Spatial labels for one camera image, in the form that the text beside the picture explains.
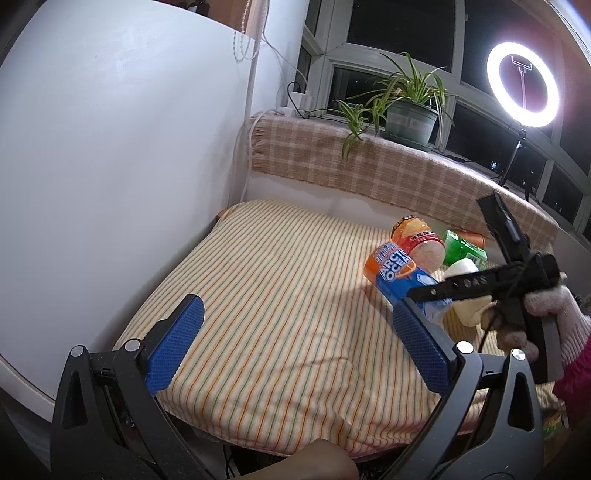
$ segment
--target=gloved hand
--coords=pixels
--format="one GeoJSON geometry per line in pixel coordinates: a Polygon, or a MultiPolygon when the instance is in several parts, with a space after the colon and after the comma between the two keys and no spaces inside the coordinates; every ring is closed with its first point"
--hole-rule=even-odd
{"type": "MultiPolygon", "coordinates": [[[[552,290],[529,293],[524,297],[524,307],[535,317],[556,315],[562,363],[566,366],[574,362],[589,340],[591,320],[581,313],[570,290],[559,285],[552,290]]],[[[497,330],[497,345],[505,353],[519,348],[524,351],[530,363],[538,359],[538,348],[527,340],[525,332],[507,323],[503,314],[494,306],[483,312],[481,326],[483,329],[497,330]]]]}

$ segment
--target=green package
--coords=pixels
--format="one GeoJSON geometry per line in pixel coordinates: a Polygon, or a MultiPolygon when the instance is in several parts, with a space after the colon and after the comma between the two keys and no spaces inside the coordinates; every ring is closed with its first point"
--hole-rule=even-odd
{"type": "Polygon", "coordinates": [[[462,258],[472,260],[479,270],[486,268],[486,252],[448,230],[445,237],[445,260],[443,263],[449,266],[462,258]]]}

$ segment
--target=white wall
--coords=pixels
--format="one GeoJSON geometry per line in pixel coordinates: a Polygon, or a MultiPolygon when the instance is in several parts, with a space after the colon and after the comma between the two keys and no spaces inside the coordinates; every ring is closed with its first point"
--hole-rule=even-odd
{"type": "Polygon", "coordinates": [[[70,348],[110,348],[226,207],[232,40],[158,2],[48,0],[0,67],[0,386],[46,418],[70,348]]]}
{"type": "Polygon", "coordinates": [[[560,229],[554,242],[554,256],[560,269],[568,276],[568,287],[582,297],[590,295],[591,252],[560,229]]]}
{"type": "MultiPolygon", "coordinates": [[[[309,0],[269,0],[265,35],[289,62],[297,66],[301,35],[309,0]]],[[[262,42],[256,65],[251,113],[287,105],[285,86],[294,80],[296,71],[262,42]]]]}

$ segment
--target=screw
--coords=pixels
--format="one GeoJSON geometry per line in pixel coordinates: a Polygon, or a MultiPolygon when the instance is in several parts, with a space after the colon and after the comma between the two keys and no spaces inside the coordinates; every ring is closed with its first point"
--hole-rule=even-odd
{"type": "Polygon", "coordinates": [[[84,353],[84,347],[82,345],[76,345],[72,350],[70,350],[71,356],[80,356],[84,353]]]}
{"type": "Polygon", "coordinates": [[[525,353],[523,353],[523,350],[519,350],[518,348],[514,348],[511,351],[511,355],[513,355],[513,357],[517,360],[525,360],[525,353]]]}
{"type": "Polygon", "coordinates": [[[457,349],[463,354],[468,355],[474,351],[474,347],[470,342],[461,341],[457,343],[457,349]]]}
{"type": "Polygon", "coordinates": [[[128,352],[136,352],[139,348],[139,340],[137,338],[132,338],[125,342],[125,349],[128,352]]]}

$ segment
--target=bed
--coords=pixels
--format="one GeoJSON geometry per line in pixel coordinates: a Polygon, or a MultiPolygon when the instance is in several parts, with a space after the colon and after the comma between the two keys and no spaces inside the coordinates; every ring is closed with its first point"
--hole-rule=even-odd
{"type": "MultiPolygon", "coordinates": [[[[282,200],[223,213],[214,230],[164,280],[116,347],[142,338],[189,293],[205,304],[203,327],[170,387],[174,416],[234,445],[289,455],[317,438],[353,458],[409,443],[435,408],[389,323],[391,307],[363,277],[385,229],[282,200]]],[[[443,272],[436,272],[441,279],[443,272]]],[[[477,346],[482,331],[453,311],[450,336],[477,346]]],[[[489,335],[484,352],[502,354],[489,335]]],[[[539,385],[546,410],[559,408],[539,385]]],[[[466,419],[482,408],[478,392],[466,419]]]]}

